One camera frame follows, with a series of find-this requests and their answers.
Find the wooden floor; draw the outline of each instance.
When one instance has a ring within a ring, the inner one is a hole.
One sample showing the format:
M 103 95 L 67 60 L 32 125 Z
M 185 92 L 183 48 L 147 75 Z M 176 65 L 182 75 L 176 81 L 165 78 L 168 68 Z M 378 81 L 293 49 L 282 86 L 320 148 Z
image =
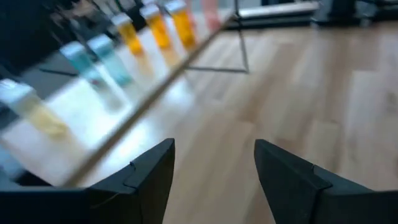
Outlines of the wooden floor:
M 187 72 L 134 129 L 140 147 L 176 139 L 164 223 L 273 223 L 257 138 L 371 189 L 398 188 L 397 27 L 247 31 L 249 75 Z M 221 34 L 197 65 L 242 67 L 238 36 Z

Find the metal rod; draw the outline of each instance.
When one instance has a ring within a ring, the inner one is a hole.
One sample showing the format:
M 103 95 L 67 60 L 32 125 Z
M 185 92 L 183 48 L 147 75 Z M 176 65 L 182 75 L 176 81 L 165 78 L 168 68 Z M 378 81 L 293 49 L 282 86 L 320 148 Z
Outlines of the metal rod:
M 235 0 L 235 7 L 236 7 L 236 21 L 238 22 L 238 34 L 239 34 L 239 46 L 241 47 L 241 52 L 242 52 L 242 60 L 243 60 L 243 66 L 244 69 L 246 70 L 246 73 L 249 73 L 249 62 L 248 62 L 248 53 L 246 51 L 246 44 L 244 42 L 244 37 L 243 37 L 243 25 L 242 25 L 242 17 L 239 14 L 239 4 L 238 0 Z
M 229 73 L 247 73 L 241 68 L 211 68 L 211 67 L 187 67 L 187 70 L 198 70 L 204 72 L 229 72 Z

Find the test tube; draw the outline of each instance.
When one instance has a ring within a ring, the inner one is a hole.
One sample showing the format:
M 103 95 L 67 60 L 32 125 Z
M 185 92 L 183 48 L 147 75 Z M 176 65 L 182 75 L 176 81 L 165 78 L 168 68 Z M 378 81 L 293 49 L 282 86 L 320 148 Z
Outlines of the test tube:
M 130 74 L 127 72 L 122 60 L 116 55 L 112 40 L 107 35 L 101 34 L 94 37 L 87 44 L 99 57 L 117 84 L 123 86 L 131 82 Z
M 60 52 L 80 72 L 80 76 L 92 84 L 95 88 L 105 86 L 105 81 L 100 72 L 96 69 L 94 62 L 90 59 L 84 46 L 73 41 L 63 46 Z
M 221 22 L 218 17 L 217 3 L 217 0 L 202 0 L 207 26 L 211 30 L 218 29 L 221 26 Z
M 172 47 L 167 50 L 163 50 L 162 55 L 164 60 L 166 61 L 166 64 L 170 67 L 176 65 L 177 62 L 180 60 L 179 54 Z
M 142 46 L 137 37 L 137 32 L 131 24 L 132 20 L 126 13 L 120 13 L 112 18 L 112 23 L 118 28 L 120 35 L 129 46 L 131 53 L 142 53 Z
M 190 25 L 187 5 L 182 0 L 175 0 L 165 5 L 166 10 L 172 15 L 178 36 L 184 47 L 195 45 L 195 35 Z
M 16 83 L 10 79 L 0 80 L 0 102 L 35 128 L 51 136 L 59 136 L 68 129 L 66 124 L 46 107 L 36 91 L 25 83 Z
M 147 21 L 159 47 L 170 47 L 170 38 L 167 35 L 166 25 L 159 8 L 155 4 L 149 4 L 141 8 L 140 13 Z
M 188 17 L 189 17 L 189 21 L 191 22 L 191 26 L 195 27 L 195 19 L 193 18 L 193 14 L 192 14 L 192 1 L 193 0 L 185 0 L 185 3 L 187 4 L 187 13 L 188 13 Z

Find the black equipment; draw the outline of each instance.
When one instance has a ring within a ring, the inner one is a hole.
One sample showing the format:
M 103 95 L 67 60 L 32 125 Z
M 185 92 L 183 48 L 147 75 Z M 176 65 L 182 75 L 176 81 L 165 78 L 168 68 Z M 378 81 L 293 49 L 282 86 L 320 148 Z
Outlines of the black equipment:
M 285 3 L 286 1 L 263 0 L 263 6 L 268 4 Z M 297 27 L 309 26 L 368 26 L 372 22 L 398 20 L 397 0 L 318 0 L 312 2 L 315 7 L 296 7 L 291 11 L 274 13 L 264 12 L 245 13 L 242 18 L 243 29 L 259 29 L 267 27 Z M 227 29 L 239 29 L 239 24 L 233 21 Z
M 0 173 L 0 220 L 161 224 L 174 159 L 174 139 L 166 139 L 87 189 L 24 187 Z
M 254 160 L 276 224 L 398 223 L 398 191 L 367 189 L 265 140 Z

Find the orange liquid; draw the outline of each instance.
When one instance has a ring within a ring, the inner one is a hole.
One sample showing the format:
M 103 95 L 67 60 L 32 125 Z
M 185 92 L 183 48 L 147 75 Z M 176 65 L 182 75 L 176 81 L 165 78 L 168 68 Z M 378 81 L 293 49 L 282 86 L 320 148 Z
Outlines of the orange liquid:
M 182 9 L 172 14 L 174 25 L 177 30 L 178 36 L 184 47 L 192 47 L 195 45 L 195 34 L 190 25 L 190 20 L 186 9 Z
M 136 30 L 134 29 L 134 27 L 130 22 L 121 24 L 118 27 L 118 31 L 122 36 L 123 40 L 125 41 L 125 43 L 127 44 L 127 46 L 129 46 L 131 53 L 133 54 L 142 53 L 141 43 L 137 38 Z
M 173 48 L 163 50 L 162 55 L 166 64 L 170 67 L 176 65 L 177 62 L 180 61 L 180 56 Z
M 152 33 L 159 47 L 170 47 L 170 38 L 167 35 L 166 25 L 164 24 L 162 16 L 160 16 L 160 14 L 152 16 L 151 18 L 147 19 L 147 23 L 152 30 Z

